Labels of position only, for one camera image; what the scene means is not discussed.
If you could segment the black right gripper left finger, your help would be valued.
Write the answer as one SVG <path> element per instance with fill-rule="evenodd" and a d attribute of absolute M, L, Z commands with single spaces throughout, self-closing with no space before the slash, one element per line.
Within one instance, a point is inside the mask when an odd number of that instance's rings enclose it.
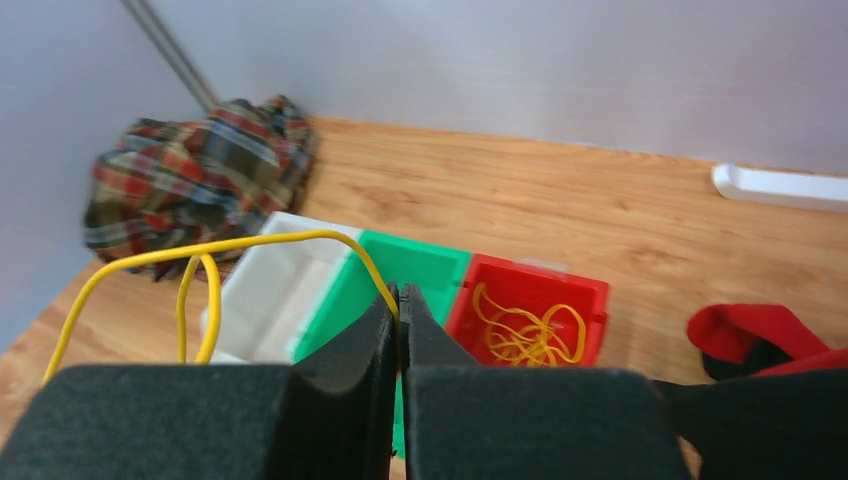
<path fill-rule="evenodd" d="M 32 399 L 5 479 L 386 479 L 398 358 L 387 304 L 292 364 L 80 365 Z"/>

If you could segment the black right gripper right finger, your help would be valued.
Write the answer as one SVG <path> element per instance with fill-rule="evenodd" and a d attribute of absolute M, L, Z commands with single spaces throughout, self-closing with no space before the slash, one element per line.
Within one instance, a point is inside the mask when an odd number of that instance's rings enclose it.
<path fill-rule="evenodd" d="M 410 479 L 686 479 L 657 388 L 615 368 L 491 367 L 399 296 Z"/>

